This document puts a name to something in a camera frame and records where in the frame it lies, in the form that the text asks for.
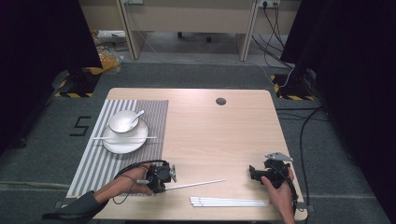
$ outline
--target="black curtain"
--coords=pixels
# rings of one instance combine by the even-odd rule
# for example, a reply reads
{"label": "black curtain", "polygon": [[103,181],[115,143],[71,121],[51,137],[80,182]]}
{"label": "black curtain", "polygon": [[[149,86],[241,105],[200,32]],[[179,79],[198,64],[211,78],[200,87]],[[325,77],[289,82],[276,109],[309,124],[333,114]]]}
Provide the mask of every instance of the black curtain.
{"label": "black curtain", "polygon": [[0,153],[63,70],[101,67],[78,0],[0,3]]}
{"label": "black curtain", "polygon": [[393,0],[303,0],[282,55],[301,71],[316,72],[334,126],[392,223],[396,223],[394,8]]}

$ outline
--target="hand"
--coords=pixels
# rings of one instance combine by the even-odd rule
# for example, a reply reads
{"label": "hand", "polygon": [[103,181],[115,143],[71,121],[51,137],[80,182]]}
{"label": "hand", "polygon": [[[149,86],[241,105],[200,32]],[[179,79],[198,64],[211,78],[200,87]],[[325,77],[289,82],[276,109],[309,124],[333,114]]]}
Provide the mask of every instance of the hand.
{"label": "hand", "polygon": [[147,195],[152,195],[153,192],[151,189],[149,189],[147,185],[136,184],[135,182],[138,179],[146,179],[146,172],[149,169],[150,165],[150,163],[142,164],[141,166],[126,171],[118,178],[104,185],[101,189],[93,194],[96,201],[99,203],[103,203],[122,193],[144,193]]}
{"label": "hand", "polygon": [[[291,180],[294,179],[293,171],[290,168],[289,177]],[[262,176],[262,183],[267,187],[270,193],[270,203],[279,211],[283,221],[285,223],[295,223],[293,206],[291,203],[291,189],[288,182],[284,181],[279,189],[276,189],[267,177]]]}

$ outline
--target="striped placemat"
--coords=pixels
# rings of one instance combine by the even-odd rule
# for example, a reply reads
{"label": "striped placemat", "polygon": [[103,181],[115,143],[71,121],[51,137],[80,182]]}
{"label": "striped placemat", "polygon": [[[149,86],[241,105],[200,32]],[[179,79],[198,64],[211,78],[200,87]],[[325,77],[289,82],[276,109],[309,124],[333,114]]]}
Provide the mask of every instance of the striped placemat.
{"label": "striped placemat", "polygon": [[[131,153],[115,154],[105,149],[101,140],[92,139],[102,135],[114,114],[126,109],[136,112],[144,109],[145,113],[140,118],[148,125],[148,135],[157,138],[148,139],[141,148]],[[168,101],[105,100],[67,196],[98,190],[131,163],[161,159],[167,110]]]}

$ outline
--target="white plate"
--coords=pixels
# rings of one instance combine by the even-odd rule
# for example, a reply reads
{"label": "white plate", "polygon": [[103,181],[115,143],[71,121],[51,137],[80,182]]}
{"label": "white plate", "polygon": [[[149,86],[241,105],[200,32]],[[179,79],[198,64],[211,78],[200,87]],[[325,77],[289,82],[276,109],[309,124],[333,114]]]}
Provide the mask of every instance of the white plate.
{"label": "white plate", "polygon": [[[149,136],[149,126],[145,121],[139,119],[136,127],[127,133],[115,133],[109,126],[103,131],[103,137],[111,137],[118,139],[106,139],[103,146],[114,153],[124,154],[139,149],[146,142]],[[139,139],[128,139],[127,137],[136,137]]]}
{"label": "white plate", "polygon": [[110,122],[108,126],[116,133],[126,133],[131,131],[139,122],[139,119],[136,119],[133,123],[131,123],[132,119],[136,116],[136,112],[133,110],[121,110],[117,112],[110,118]]}

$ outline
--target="power outlet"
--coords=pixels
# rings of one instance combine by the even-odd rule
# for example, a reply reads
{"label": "power outlet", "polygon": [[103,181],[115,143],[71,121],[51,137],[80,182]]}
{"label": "power outlet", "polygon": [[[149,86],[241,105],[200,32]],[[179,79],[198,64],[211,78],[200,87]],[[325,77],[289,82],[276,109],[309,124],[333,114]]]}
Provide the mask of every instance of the power outlet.
{"label": "power outlet", "polygon": [[267,8],[275,8],[279,7],[280,5],[280,0],[260,0],[259,7],[264,7],[263,3],[267,2]]}

